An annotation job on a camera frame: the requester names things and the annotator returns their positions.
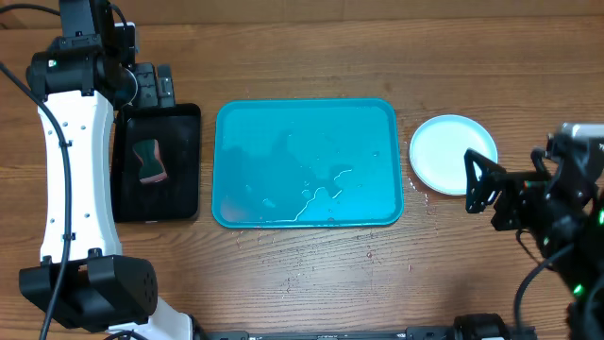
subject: blue rectangular tray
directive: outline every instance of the blue rectangular tray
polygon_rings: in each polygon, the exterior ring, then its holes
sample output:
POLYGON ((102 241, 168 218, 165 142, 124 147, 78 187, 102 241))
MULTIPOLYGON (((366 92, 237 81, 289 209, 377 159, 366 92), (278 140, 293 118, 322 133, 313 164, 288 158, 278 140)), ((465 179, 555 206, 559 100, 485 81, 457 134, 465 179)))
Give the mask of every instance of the blue rectangular tray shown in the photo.
POLYGON ((228 228, 383 226, 403 212, 396 115, 377 98, 228 103, 213 175, 228 228))

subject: white plate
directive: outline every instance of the white plate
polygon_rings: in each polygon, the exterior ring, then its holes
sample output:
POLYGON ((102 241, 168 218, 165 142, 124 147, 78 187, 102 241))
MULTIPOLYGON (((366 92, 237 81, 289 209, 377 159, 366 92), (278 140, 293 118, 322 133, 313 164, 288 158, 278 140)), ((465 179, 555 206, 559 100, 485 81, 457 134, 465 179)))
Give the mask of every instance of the white plate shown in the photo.
POLYGON ((465 195, 463 155, 468 147, 497 162, 495 141, 479 123, 455 114, 434 117, 422 124, 411 138, 411 167, 433 190, 465 195))

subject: table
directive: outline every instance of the table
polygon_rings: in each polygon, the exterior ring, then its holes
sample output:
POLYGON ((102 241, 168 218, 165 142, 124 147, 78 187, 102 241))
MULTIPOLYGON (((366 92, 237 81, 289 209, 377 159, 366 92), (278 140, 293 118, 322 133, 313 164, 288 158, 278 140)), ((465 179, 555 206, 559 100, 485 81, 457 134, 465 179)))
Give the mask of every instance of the table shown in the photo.
MULTIPOLYGON (((513 295, 535 263, 513 232, 493 230, 492 210, 466 214, 463 197, 422 185, 408 143, 421 123, 454 112, 492 133, 501 164, 530 169, 530 150, 559 123, 604 119, 603 31, 602 17, 140 27, 138 61, 171 63, 178 102, 202 108, 201 203, 195 222, 119 225, 124 253, 149 260, 160 295, 207 331, 392 330, 485 312, 512 322, 513 295), (238 231, 214 221, 214 127, 226 102, 365 96, 396 109, 405 182, 398 222, 238 231)), ((0 60, 22 76, 58 35, 0 31, 0 60)), ((0 100, 0 338, 34 338, 42 312, 21 296, 17 276, 38 264, 42 243, 42 128, 34 104, 3 76, 0 100)), ((571 300, 543 273, 527 291, 525 321, 544 339, 562 339, 571 300)))

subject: green light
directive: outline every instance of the green light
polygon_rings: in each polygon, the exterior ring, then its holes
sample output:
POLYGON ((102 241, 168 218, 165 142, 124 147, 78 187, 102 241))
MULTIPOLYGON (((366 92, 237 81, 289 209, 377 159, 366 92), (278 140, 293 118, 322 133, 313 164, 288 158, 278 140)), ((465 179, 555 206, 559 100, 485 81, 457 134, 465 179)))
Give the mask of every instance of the green light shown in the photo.
POLYGON ((573 291, 573 294, 576 295, 576 296, 579 296, 579 295, 583 294, 583 286, 580 285, 580 284, 578 284, 575 287, 575 290, 573 291))

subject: wooden table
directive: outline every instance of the wooden table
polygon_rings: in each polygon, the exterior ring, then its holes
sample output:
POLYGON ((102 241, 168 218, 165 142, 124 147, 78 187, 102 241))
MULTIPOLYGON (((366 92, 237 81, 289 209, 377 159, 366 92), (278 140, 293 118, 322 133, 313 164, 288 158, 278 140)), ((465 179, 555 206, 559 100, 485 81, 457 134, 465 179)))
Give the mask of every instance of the wooden table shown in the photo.
MULTIPOLYGON (((493 230, 492 210, 466 214, 463 197, 422 185, 407 157, 409 139, 430 117, 463 114, 492 133, 500 162, 519 171, 530 169, 530 150, 560 122, 604 120, 601 17, 140 32, 138 61, 171 63, 177 100, 202 108, 201 213, 196 222, 119 225, 118 232, 125 255, 155 266, 163 298, 208 331, 391 330, 484 312, 512 322, 513 295, 534 262, 512 232, 493 230), (364 96, 396 109, 405 182, 397 223, 239 232, 214 221, 214 125, 226 102, 364 96)), ((58 34, 0 31, 0 60, 22 76, 32 54, 58 34)), ((37 265, 42 243, 42 128, 35 106, 3 76, 0 102, 0 338, 34 338, 42 312, 21 297, 17 273, 37 265)), ((555 274, 543 273, 527 291, 525 321, 542 338, 562 339, 571 300, 555 274)), ((80 338, 57 325, 52 331, 54 338, 80 338)))

